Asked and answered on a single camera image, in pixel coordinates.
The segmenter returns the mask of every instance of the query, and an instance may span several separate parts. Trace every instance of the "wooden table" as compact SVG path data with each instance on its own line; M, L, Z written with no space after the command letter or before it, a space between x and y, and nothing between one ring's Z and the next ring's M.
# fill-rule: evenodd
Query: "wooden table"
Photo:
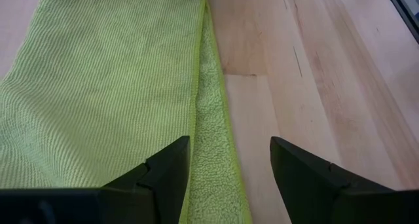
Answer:
M209 1L255 223L290 223L271 136L388 187L419 188L419 45L390 0ZM0 0L0 75L37 2Z

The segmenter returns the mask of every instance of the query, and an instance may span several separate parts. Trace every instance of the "green microfiber towel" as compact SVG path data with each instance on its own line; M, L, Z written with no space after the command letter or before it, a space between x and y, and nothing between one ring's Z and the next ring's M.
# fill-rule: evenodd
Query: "green microfiber towel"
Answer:
M0 111L0 188L99 187L190 135L181 222L251 222L206 0L41 0Z

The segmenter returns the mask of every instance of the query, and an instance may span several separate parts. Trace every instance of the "wood grain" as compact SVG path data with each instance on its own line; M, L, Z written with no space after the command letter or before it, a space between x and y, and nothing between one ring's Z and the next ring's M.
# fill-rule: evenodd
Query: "wood grain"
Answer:
M267 77L227 75L226 88L253 221L291 223L270 167L270 137L279 131Z
M0 0L0 80L11 68L39 0Z
M281 137L393 189L419 187L419 45L390 0L209 1L219 49L229 50L221 52L225 73L266 78ZM239 28L242 20L256 31ZM254 42L252 62L239 42ZM228 61L231 56L243 58ZM234 94L254 87L227 81L229 91L235 89L230 104L245 103ZM249 129L235 119L268 107L256 96L254 101L250 109L231 107L236 146L246 161L266 141L260 132L266 129L254 126L256 149L249 148L250 139L242 139ZM246 168L245 177L258 169ZM251 193L261 186L245 182Z

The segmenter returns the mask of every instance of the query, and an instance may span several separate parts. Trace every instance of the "terry cloth texture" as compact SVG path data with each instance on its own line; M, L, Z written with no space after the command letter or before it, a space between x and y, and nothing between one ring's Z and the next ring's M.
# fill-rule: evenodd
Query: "terry cloth texture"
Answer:
M251 222L206 0L41 0L0 85L0 188L100 187L182 135L181 222Z

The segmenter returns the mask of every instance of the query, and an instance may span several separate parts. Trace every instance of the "black object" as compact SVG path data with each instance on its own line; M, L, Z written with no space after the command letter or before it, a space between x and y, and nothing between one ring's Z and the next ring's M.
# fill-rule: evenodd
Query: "black object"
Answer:
M178 223L189 156L183 136L104 187L0 190L1 222Z
M270 161L293 224L419 223L419 191L393 191L277 137Z
M391 0L419 43L419 0Z

